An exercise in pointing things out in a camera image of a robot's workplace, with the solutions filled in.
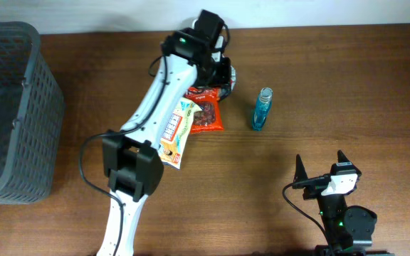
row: food package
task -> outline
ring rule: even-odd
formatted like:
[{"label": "food package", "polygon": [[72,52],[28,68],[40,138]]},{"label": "food package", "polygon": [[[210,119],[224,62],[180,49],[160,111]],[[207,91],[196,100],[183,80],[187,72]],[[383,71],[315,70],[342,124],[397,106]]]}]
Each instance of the food package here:
[{"label": "food package", "polygon": [[227,96],[229,96],[232,93],[233,88],[235,87],[235,84],[236,84],[236,71],[235,71],[235,68],[231,66],[230,82],[225,85],[221,85],[218,88],[218,102],[224,100],[225,98],[227,98]]},{"label": "food package", "polygon": [[164,164],[179,169],[194,113],[198,111],[201,111],[201,108],[191,100],[181,98],[178,102],[164,130],[158,150]]},{"label": "food package", "polygon": [[223,131],[221,113],[218,105],[219,89],[198,90],[190,87],[185,97],[192,100],[202,111],[194,114],[191,134],[198,132]]}]

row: mesh basket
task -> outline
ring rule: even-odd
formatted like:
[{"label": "mesh basket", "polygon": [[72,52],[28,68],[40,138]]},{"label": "mesh basket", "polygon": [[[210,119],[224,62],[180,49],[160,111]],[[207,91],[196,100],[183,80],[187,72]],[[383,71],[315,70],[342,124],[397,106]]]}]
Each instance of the mesh basket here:
[{"label": "mesh basket", "polygon": [[0,23],[0,204],[50,193],[64,113],[61,89],[27,23]]}]

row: wood grain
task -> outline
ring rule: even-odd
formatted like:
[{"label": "wood grain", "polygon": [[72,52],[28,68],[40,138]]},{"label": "wood grain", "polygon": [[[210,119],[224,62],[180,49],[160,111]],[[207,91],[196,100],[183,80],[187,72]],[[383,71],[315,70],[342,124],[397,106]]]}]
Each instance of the wood grain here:
[{"label": "wood grain", "polygon": [[[147,67],[168,33],[42,37],[42,54],[65,95],[52,194],[0,206],[0,255],[88,255],[103,240],[110,200],[78,173],[78,147],[119,129],[151,84]],[[226,54],[238,73],[221,104],[225,132],[188,138],[181,171],[166,167],[144,207],[139,255],[249,255],[325,242],[281,196],[295,155],[310,176],[344,153],[362,170],[349,205],[379,216],[373,249],[410,255],[410,25],[233,30]],[[262,87],[274,91],[262,132],[249,116]],[[89,147],[89,179],[105,187],[101,147]],[[306,212],[314,201],[288,191]]]}]

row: white wall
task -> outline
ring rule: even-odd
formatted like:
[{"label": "white wall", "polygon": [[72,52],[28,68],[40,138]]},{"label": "white wall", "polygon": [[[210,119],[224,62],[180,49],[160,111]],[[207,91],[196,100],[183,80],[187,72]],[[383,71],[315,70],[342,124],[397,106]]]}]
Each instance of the white wall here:
[{"label": "white wall", "polygon": [[201,9],[229,28],[410,23],[410,0],[0,0],[0,21],[40,33],[167,31]]}]

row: chip bag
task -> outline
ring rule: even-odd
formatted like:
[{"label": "chip bag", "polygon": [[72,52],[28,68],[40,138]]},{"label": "chip bag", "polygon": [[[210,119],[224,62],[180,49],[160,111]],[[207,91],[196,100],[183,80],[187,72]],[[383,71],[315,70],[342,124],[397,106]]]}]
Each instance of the chip bag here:
[{"label": "chip bag", "polygon": [[219,89],[198,90],[190,87],[185,97],[202,108],[202,111],[194,113],[191,134],[224,130],[218,105]]},{"label": "chip bag", "polygon": [[161,138],[158,154],[162,163],[179,169],[194,113],[197,111],[201,111],[197,104],[185,98],[180,99]]}]

